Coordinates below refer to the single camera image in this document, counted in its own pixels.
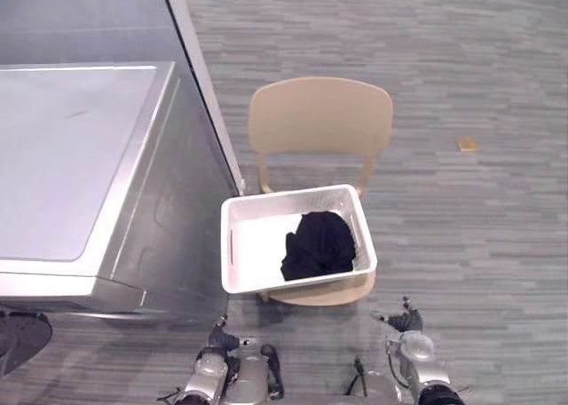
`white laundry basket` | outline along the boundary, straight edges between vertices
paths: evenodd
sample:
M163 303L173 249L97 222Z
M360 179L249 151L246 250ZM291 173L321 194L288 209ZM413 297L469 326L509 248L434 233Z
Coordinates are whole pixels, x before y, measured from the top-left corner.
M333 211L349 225L357 252L353 271L285 281L280 268L286 235L311 211ZM226 200L221 210L221 265L223 288L234 294L368 274L376 269L376 255L355 187L340 185Z

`chair backrest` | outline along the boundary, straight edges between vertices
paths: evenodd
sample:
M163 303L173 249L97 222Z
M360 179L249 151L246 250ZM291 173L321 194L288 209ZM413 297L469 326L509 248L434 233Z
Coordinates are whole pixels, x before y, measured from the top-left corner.
M392 101L382 88L334 77L271 83L250 100L248 137L260 155L349 152L373 157L389 142Z

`small yellow object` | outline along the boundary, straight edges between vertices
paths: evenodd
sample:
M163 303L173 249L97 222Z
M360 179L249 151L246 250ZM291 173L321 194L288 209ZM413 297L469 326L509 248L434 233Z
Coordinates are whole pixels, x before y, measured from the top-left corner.
M476 141L473 137L460 136L455 138L455 143L458 145L460 152L477 152L479 147L477 147Z

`wooden chair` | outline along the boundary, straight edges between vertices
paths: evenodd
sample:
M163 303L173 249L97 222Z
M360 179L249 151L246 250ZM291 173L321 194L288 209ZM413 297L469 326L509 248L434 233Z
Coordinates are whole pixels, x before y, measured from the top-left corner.
M258 153L258 181L268 185L266 156L290 151L346 152L365 157L357 190L362 195L376 157L389 143L392 101L370 83L345 78L301 77L271 83L250 100L248 138ZM375 273L310 287L271 290L263 298L304 306L357 301L375 286Z

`black cloth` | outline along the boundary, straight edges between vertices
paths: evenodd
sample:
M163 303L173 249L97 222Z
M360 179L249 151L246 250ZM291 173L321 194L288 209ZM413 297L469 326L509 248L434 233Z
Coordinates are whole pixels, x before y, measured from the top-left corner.
M347 223L334 212L302 216L295 234L286 235L280 269L286 281L353 270L355 242Z

